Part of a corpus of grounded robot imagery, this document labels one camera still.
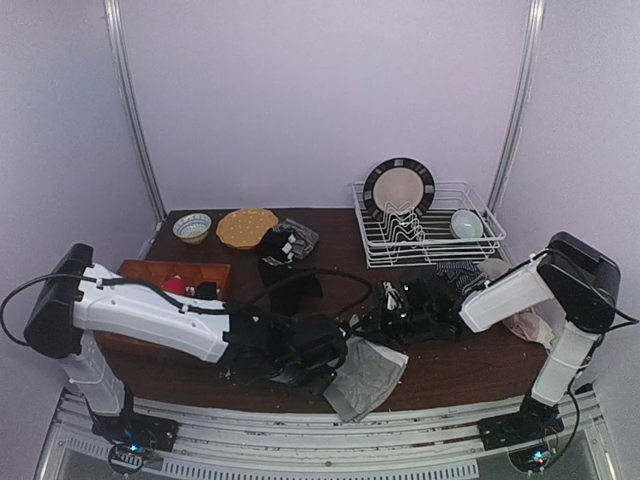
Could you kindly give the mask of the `grey white underwear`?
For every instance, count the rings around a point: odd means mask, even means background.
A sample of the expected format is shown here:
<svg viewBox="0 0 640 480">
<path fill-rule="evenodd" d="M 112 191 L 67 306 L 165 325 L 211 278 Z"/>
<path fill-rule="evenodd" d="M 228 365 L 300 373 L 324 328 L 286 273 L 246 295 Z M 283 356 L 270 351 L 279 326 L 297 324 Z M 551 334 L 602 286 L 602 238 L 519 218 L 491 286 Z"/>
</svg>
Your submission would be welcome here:
<svg viewBox="0 0 640 480">
<path fill-rule="evenodd" d="M 347 348 L 346 360 L 324 391 L 324 398 L 341 422 L 360 422 L 393 393 L 409 357 L 360 337 L 350 338 Z"/>
</svg>

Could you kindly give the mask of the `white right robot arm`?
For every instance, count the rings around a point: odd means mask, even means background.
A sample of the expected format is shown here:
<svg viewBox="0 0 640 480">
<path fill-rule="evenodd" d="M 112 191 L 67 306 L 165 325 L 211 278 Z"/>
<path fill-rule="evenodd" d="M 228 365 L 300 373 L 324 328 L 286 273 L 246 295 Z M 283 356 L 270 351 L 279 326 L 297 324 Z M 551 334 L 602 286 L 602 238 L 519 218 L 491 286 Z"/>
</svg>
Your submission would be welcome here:
<svg viewBox="0 0 640 480">
<path fill-rule="evenodd" d="M 543 345 L 547 358 L 519 409 L 478 423 L 485 449 L 492 450 L 563 431 L 559 403 L 612 328 L 620 281 L 612 259 L 561 231 L 515 266 L 497 258 L 446 261 L 382 281 L 360 329 L 403 346 L 460 341 L 502 324 Z"/>
</svg>

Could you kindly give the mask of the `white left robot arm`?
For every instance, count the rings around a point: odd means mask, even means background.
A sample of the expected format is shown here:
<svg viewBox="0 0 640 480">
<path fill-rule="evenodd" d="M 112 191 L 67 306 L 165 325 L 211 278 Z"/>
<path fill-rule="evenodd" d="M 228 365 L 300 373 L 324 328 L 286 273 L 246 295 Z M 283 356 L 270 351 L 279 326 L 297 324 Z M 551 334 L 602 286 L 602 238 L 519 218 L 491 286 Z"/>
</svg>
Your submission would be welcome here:
<svg viewBox="0 0 640 480">
<path fill-rule="evenodd" d="M 115 333 L 227 367 L 249 380 L 267 379 L 323 392 L 347 356 L 346 333 L 331 317 L 297 321 L 252 302 L 228 305 L 164 291 L 121 277 L 93 260 L 91 246 L 71 247 L 48 275 L 18 287 L 42 287 L 17 344 L 63 366 L 83 395 L 95 430 L 131 441 L 152 429 L 137 414 L 133 393 L 110 368 L 95 341 Z"/>
</svg>

